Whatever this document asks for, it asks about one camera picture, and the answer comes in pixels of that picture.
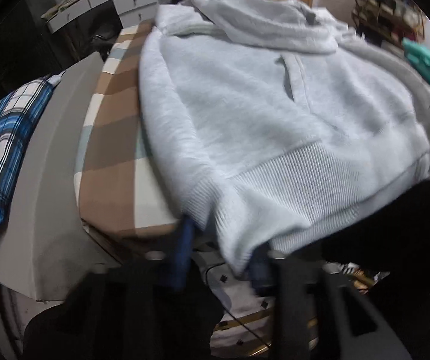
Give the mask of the brown checked bed sheet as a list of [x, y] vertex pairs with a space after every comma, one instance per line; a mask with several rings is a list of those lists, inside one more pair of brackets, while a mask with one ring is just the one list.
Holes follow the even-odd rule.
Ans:
[[121, 30], [83, 122], [74, 173], [87, 230], [121, 238], [172, 233], [177, 214], [152, 162], [138, 98], [139, 57], [152, 20]]

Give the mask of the white grey dressing table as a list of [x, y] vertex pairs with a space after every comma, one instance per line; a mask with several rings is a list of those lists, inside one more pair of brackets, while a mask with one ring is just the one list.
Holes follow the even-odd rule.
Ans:
[[154, 18], [159, 5], [159, 0], [71, 0], [57, 9], [47, 20], [47, 26], [51, 33], [56, 33], [75, 19], [109, 2], [114, 6], [123, 28], [134, 27]]

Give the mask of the light grey hoodie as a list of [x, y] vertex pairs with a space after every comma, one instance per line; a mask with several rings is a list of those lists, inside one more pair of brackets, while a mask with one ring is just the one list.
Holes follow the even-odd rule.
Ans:
[[139, 63], [143, 127], [179, 211], [241, 274], [430, 178], [430, 86], [299, 0], [161, 5]]

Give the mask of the grey mattress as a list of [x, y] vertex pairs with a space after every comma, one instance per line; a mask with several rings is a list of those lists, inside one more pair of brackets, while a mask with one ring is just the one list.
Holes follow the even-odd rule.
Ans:
[[114, 267], [84, 230], [73, 183], [98, 53], [64, 72], [35, 128], [0, 231], [0, 284], [36, 301], [62, 301], [94, 266]]

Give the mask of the blue white plaid pillow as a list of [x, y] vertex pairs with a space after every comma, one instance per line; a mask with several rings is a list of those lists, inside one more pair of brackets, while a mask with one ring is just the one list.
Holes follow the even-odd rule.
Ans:
[[62, 77], [32, 80], [0, 101], [0, 228], [6, 222], [31, 136]]

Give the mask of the shoe rack with shoes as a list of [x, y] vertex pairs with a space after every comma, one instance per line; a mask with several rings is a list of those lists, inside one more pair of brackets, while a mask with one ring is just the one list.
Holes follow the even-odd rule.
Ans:
[[400, 47], [404, 39], [425, 40], [426, 16], [413, 0], [354, 0], [352, 19], [357, 32], [375, 42]]

